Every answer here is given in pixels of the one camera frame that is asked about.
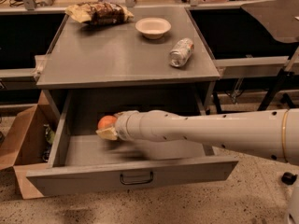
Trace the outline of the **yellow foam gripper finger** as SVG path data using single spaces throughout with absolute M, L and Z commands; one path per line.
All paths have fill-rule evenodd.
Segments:
M 99 137 L 105 140 L 116 141 L 118 139 L 118 135 L 114 127 L 99 129 L 96 133 Z

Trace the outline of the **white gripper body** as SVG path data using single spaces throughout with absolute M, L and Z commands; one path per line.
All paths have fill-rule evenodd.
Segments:
M 118 135 L 118 138 L 123 141 L 132 141 L 133 138 L 128 132 L 127 123 L 129 121 L 129 118 L 134 115 L 138 114 L 138 111 L 122 111 L 116 114 L 116 122 L 114 124 L 116 134 Z

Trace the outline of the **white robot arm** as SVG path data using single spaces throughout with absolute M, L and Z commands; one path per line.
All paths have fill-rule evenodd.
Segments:
M 184 117 L 161 110 L 104 116 L 96 133 L 106 140 L 187 140 L 299 165 L 299 109 Z

